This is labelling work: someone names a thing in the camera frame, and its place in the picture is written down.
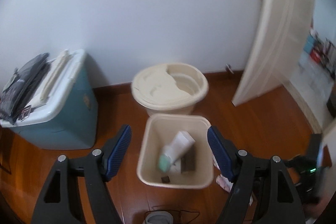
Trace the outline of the person's right hand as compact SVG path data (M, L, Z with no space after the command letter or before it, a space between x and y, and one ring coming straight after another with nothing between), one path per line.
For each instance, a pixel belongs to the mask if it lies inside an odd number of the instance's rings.
M307 204L303 206L303 211L307 218L317 219L329 203L328 197L322 197L317 204Z

